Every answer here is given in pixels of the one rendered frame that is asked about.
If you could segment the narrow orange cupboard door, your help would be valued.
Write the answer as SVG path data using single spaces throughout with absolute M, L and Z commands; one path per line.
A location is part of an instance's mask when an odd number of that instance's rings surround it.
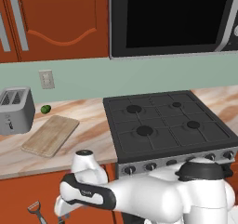
M 18 62 L 15 36 L 7 8 L 7 0 L 0 0 L 0 62 Z

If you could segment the grey handled vegetable peeler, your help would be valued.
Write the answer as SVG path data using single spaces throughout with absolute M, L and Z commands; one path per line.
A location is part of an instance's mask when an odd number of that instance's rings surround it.
M 41 209 L 41 204 L 39 201 L 36 201 L 35 203 L 31 204 L 30 206 L 27 207 L 28 211 L 30 214 L 34 214 L 37 216 L 39 219 L 40 224 L 47 224 L 46 220 L 42 216 L 40 209 Z

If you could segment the wide orange cupboard door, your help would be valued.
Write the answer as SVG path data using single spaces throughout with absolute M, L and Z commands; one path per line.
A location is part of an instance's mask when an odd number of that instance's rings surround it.
M 19 61 L 108 55 L 108 0 L 7 0 Z

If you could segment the grey wall socket plate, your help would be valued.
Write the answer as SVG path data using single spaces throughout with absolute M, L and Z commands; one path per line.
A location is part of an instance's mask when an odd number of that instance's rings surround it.
M 53 73 L 51 70 L 40 71 L 39 77 L 43 89 L 53 89 L 55 87 Z

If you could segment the light wooden cutting board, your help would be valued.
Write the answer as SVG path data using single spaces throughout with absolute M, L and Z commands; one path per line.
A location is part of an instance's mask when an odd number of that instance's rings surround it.
M 24 152 L 51 158 L 78 126 L 78 120 L 53 115 L 22 144 L 21 149 Z

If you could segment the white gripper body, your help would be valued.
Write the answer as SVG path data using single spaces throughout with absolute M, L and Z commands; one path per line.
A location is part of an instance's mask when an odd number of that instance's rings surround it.
M 68 204 L 58 196 L 54 206 L 54 213 L 57 217 L 63 217 L 81 206 L 81 204 Z

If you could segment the black gas hob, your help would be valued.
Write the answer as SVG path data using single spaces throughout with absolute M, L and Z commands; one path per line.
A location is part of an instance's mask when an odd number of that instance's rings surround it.
M 216 155 L 224 176 L 233 175 L 231 164 L 238 152 L 238 135 L 228 128 L 190 90 L 128 95 L 103 100 L 113 145 L 117 155 L 115 176 L 148 172 L 146 164 L 168 166 L 195 157 Z M 223 154 L 233 151 L 231 160 Z

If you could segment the grey two-slot toaster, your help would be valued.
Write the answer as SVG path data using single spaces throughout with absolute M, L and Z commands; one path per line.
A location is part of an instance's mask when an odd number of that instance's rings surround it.
M 0 92 L 0 135 L 29 132 L 34 115 L 33 96 L 28 86 L 6 87 Z

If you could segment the orange drawer front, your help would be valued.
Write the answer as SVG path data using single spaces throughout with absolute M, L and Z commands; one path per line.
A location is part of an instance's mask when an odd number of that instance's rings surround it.
M 0 224 L 40 224 L 28 207 L 39 201 L 47 224 L 58 224 L 54 204 L 60 181 L 68 171 L 0 180 Z M 83 207 L 71 212 L 65 224 L 115 224 L 112 211 Z

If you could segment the black and silver microwave oven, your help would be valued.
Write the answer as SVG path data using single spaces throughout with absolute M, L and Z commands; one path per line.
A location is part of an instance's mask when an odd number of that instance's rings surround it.
M 109 0 L 112 59 L 238 52 L 238 12 L 222 40 L 232 0 Z

